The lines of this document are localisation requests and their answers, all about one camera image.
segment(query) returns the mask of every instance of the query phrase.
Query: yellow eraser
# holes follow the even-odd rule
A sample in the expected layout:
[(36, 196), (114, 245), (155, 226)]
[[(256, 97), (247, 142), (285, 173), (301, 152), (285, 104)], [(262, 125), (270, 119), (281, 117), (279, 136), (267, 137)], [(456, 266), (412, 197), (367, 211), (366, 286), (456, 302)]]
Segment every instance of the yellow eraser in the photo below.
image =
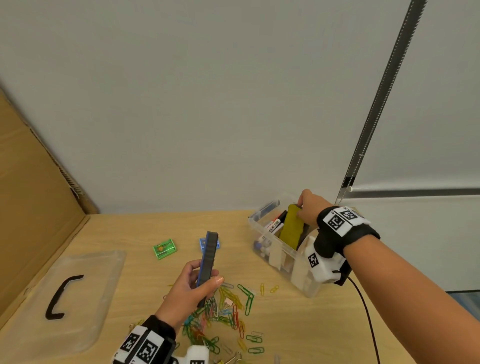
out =
[(280, 233), (280, 240), (294, 250), (297, 250), (297, 245), (303, 232), (303, 220), (297, 216), (297, 212), (300, 210), (301, 208), (295, 204), (288, 206), (287, 216)]

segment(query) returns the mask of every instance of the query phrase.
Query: wire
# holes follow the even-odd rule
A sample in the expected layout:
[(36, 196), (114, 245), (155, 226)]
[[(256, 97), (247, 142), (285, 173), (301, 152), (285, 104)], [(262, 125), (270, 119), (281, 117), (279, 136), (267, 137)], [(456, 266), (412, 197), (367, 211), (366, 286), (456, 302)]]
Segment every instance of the wire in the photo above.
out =
[(339, 270), (334, 270), (332, 273), (340, 273), (342, 276), (347, 278), (350, 282), (352, 282), (353, 286), (355, 287), (355, 289), (359, 293), (361, 301), (363, 302), (363, 307), (365, 307), (365, 312), (367, 313), (368, 324), (370, 325), (370, 332), (372, 333), (373, 347), (375, 348), (375, 355), (377, 356), (377, 363), (381, 364), (380, 363), (380, 356), (378, 355), (377, 341), (375, 340), (375, 334), (373, 333), (372, 320), (370, 320), (370, 314), (368, 313), (367, 304), (365, 303), (365, 300), (363, 299), (363, 296), (362, 296), (359, 288), (357, 287), (357, 285), (355, 284), (355, 282), (353, 281), (352, 278), (350, 278), (349, 276), (341, 273)]

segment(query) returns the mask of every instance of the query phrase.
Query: person's left hand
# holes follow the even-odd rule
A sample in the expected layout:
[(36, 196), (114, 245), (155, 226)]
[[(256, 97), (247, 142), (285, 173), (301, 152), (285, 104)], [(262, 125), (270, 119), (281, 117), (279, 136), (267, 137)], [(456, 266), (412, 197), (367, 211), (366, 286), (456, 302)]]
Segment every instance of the person's left hand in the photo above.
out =
[(195, 311), (198, 303), (204, 298), (213, 296), (214, 291), (220, 287), (224, 278), (218, 276), (218, 270), (212, 269), (212, 277), (197, 286), (201, 259), (192, 260), (183, 267), (182, 272), (173, 284), (170, 292), (165, 297), (155, 316), (172, 326), (178, 333), (183, 322)]

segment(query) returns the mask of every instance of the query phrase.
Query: green box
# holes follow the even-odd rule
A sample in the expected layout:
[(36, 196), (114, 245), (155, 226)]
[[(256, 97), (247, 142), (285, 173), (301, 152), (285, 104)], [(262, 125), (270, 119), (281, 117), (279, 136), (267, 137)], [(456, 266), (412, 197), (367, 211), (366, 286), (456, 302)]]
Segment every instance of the green box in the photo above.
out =
[(168, 239), (166, 242), (160, 243), (159, 245), (154, 245), (153, 250), (155, 252), (156, 258), (160, 260), (165, 258), (166, 256), (169, 256), (170, 254), (175, 253), (177, 251), (177, 248), (173, 243), (173, 240)]

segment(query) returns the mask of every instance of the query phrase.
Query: fingernail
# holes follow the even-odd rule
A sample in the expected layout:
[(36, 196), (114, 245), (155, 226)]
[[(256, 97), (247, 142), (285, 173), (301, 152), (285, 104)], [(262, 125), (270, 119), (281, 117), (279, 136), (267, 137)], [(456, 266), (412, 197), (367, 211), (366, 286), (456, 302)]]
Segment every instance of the fingernail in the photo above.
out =
[(225, 280), (225, 278), (223, 278), (222, 276), (216, 276), (215, 277), (215, 283), (216, 283), (217, 286), (222, 284), (224, 280)]

